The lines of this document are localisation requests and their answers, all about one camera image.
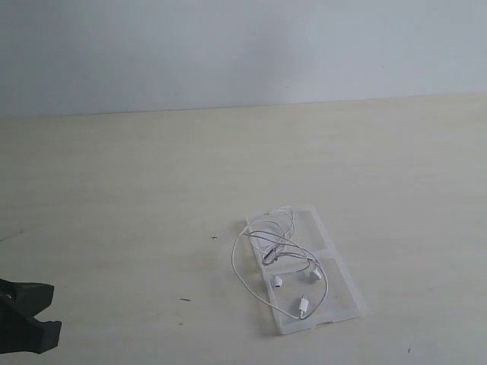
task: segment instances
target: black clamp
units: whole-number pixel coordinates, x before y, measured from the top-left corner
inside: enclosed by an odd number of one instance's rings
[[[42,354],[57,347],[61,322],[39,322],[34,318],[51,305],[53,294],[52,285],[0,279],[0,354]]]

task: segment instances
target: plastic tray compartment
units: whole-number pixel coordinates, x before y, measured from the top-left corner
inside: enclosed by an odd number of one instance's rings
[[[320,323],[339,322],[363,316],[366,312],[364,299],[314,208],[308,205],[303,208],[293,208],[293,212],[294,224],[296,225],[296,235],[293,241],[309,249],[320,260],[328,277],[329,287],[325,302],[307,319],[293,319],[273,309],[278,330],[282,334],[288,334],[303,329],[311,329]],[[255,215],[249,216],[247,222],[251,222],[254,217]],[[284,214],[278,212],[270,214],[268,217],[273,220],[285,219]],[[250,230],[272,231],[272,226],[272,224],[262,222],[250,225]],[[265,240],[250,239],[262,245],[263,248],[268,244]],[[305,296],[309,300],[308,310],[312,310],[316,306],[323,296],[325,281],[310,280],[309,270],[286,274],[289,271],[303,268],[306,264],[282,257],[270,266],[262,266],[260,253],[254,249],[254,254],[266,284],[271,304],[296,316],[299,315],[298,306],[301,296]],[[271,285],[274,275],[279,275],[284,281],[284,284],[279,288],[274,288]]]

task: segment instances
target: table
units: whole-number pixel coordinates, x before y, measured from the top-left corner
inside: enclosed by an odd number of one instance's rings
[[[53,284],[63,327],[0,364],[484,364],[486,118],[460,94],[1,121],[0,276]],[[307,203],[369,310],[279,336],[231,244]]]

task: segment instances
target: wall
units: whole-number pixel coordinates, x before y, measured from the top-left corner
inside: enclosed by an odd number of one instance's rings
[[[487,4],[3,0],[0,117],[487,90]]]

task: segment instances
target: clear plastic box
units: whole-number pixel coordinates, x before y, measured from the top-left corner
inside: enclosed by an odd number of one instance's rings
[[[324,226],[320,222],[315,209],[308,205],[302,208],[293,207],[294,224],[296,234],[293,241],[310,250],[323,265],[328,277],[328,294],[320,308],[307,319],[293,319],[273,309],[275,323],[282,334],[288,334],[303,329],[311,329],[320,323],[339,322],[363,316],[366,312],[365,301],[356,287],[349,270],[346,268],[341,255],[336,250],[335,244],[329,238]],[[247,223],[260,214],[247,217]],[[269,215],[274,221],[282,220],[285,224],[286,216],[282,212]],[[249,230],[275,230],[272,224],[266,222],[254,223]],[[256,246],[266,248],[269,244],[265,240],[250,238]],[[298,306],[301,296],[309,300],[309,308],[313,309],[323,296],[325,282],[312,281],[304,272],[293,272],[303,268],[303,262],[296,262],[293,258],[281,257],[272,265],[264,266],[261,262],[261,254],[253,249],[257,263],[260,267],[262,278],[269,294],[269,302],[291,314],[299,315]],[[279,275],[284,284],[274,288],[271,280],[274,275]]]

